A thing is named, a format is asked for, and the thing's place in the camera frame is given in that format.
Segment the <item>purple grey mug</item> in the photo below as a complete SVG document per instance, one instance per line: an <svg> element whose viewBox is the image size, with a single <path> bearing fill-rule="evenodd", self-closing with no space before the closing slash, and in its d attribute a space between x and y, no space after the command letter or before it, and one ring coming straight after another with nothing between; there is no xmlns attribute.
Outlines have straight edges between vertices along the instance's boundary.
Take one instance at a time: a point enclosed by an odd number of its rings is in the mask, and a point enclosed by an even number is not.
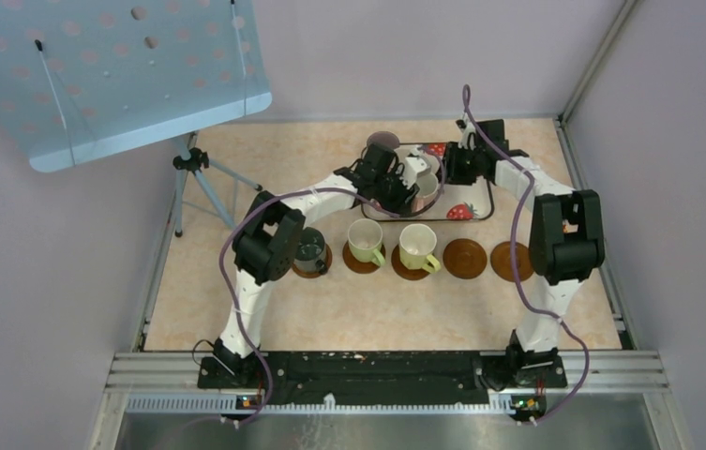
<svg viewBox="0 0 706 450"><path fill-rule="evenodd" d="M367 146L378 144L383 147L395 150L400 147L399 137L390 131L377 131L367 138Z"/></svg>

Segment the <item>pink mug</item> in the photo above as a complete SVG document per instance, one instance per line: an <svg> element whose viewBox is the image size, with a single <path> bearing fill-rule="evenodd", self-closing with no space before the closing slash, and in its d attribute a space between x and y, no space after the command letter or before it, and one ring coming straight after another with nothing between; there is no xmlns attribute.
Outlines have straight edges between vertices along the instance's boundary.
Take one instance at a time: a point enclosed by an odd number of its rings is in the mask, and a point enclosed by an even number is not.
<svg viewBox="0 0 706 450"><path fill-rule="evenodd" d="M420 157L427 163L429 173L433 176L438 176L443 160L434 153L422 152Z"/></svg>
<svg viewBox="0 0 706 450"><path fill-rule="evenodd" d="M435 174L428 173L417 178L415 186L418 192L413 198L412 211L418 213L429 206L437 196L439 180Z"/></svg>

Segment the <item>cream mug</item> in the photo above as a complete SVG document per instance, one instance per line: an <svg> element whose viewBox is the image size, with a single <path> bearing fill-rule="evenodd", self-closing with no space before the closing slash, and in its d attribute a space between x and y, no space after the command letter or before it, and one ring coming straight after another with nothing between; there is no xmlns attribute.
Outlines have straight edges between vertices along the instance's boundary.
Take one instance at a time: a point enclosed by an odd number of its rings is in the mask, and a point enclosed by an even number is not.
<svg viewBox="0 0 706 450"><path fill-rule="evenodd" d="M353 258L359 263L383 266L383 229L377 221L360 218L353 222L347 231L347 244Z"/></svg>

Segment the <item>yellow green mug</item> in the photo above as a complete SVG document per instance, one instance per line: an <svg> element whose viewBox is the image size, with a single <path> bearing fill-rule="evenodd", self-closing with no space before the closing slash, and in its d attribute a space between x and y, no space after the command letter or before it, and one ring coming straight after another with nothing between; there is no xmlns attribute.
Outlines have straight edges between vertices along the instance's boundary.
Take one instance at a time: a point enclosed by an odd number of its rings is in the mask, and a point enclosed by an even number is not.
<svg viewBox="0 0 706 450"><path fill-rule="evenodd" d="M435 257L437 235L427 225L414 223L406 226L398 240L399 260L408 270L437 273L442 265Z"/></svg>

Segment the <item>brown round coaster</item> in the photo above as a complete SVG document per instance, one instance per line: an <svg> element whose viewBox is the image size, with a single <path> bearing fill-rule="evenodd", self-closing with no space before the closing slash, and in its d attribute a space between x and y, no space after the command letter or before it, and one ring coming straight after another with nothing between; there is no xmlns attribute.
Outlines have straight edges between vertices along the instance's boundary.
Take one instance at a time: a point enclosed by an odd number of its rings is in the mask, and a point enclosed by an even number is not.
<svg viewBox="0 0 706 450"><path fill-rule="evenodd" d="M477 278L488 267L488 254L473 239L454 239L444 248L443 266L456 278Z"/></svg>
<svg viewBox="0 0 706 450"><path fill-rule="evenodd" d="M292 270L301 278L318 278L328 273L332 258L332 250L327 244L323 247L302 245L293 260Z"/></svg>
<svg viewBox="0 0 706 450"><path fill-rule="evenodd" d="M375 262L359 262L353 255L350 245L345 243L342 248L342 258L345 265L356 274L367 275L378 271L381 266Z"/></svg>
<svg viewBox="0 0 706 450"><path fill-rule="evenodd" d="M441 269L440 261L433 253L413 255L400 245L393 249L391 264L398 276L409 281L421 280Z"/></svg>
<svg viewBox="0 0 706 450"><path fill-rule="evenodd" d="M526 281L534 274L528 247L516 242L515 256L518 278L521 282ZM509 282L515 281L509 241L501 242L492 250L490 261L493 271L499 278Z"/></svg>

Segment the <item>dark green mug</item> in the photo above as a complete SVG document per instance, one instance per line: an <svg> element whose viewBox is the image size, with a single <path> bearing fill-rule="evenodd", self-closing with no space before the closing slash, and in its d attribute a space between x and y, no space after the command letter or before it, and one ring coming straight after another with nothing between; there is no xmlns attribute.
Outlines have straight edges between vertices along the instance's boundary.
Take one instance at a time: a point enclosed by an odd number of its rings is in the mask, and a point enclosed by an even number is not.
<svg viewBox="0 0 706 450"><path fill-rule="evenodd" d="M302 278L325 275L329 269L329 248L320 231L306 227L298 242L293 260L293 271Z"/></svg>

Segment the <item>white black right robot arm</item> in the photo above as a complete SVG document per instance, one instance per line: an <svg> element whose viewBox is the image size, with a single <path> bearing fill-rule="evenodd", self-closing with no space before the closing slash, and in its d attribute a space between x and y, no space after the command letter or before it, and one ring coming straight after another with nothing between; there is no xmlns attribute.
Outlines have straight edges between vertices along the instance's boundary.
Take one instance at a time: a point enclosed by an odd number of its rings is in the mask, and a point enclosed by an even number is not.
<svg viewBox="0 0 706 450"><path fill-rule="evenodd" d="M574 294L605 260L600 198L548 175L504 137L503 120L459 118L458 142L446 145L443 164L452 184L484 178L510 192L532 224L528 254L536 274L530 292L520 290L527 309L512 332L503 362L491 371L500 382L529 386L555 374L558 340Z"/></svg>

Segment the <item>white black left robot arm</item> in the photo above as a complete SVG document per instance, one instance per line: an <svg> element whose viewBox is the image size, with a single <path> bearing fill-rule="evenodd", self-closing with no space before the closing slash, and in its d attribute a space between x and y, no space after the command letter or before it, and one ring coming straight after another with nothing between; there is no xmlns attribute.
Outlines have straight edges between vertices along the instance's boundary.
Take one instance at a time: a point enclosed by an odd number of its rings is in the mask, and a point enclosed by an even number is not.
<svg viewBox="0 0 706 450"><path fill-rule="evenodd" d="M294 192L260 192L221 251L234 254L234 277L220 270L230 289L232 309L213 347L220 376L233 387L252 382L260 328L275 283L292 268L304 229L313 222L367 203L391 217L411 213L417 180L429 173L427 161L412 153L370 144L352 165Z"/></svg>

